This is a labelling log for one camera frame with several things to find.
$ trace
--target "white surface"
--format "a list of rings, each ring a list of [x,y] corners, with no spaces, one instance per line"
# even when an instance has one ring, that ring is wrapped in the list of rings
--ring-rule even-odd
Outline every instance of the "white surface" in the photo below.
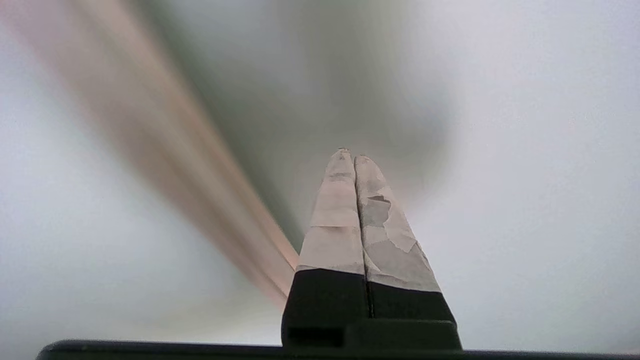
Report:
[[[280,342],[280,312],[0,28],[0,358],[66,338]]]
[[[294,243],[348,147],[404,204],[467,348],[637,350],[640,3],[154,4]]]

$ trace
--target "blurred object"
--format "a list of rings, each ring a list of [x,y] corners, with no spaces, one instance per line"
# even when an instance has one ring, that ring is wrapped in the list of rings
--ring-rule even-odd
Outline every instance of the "blurred object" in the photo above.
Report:
[[[161,48],[120,1],[6,1],[2,21],[90,125],[284,306],[298,255]]]

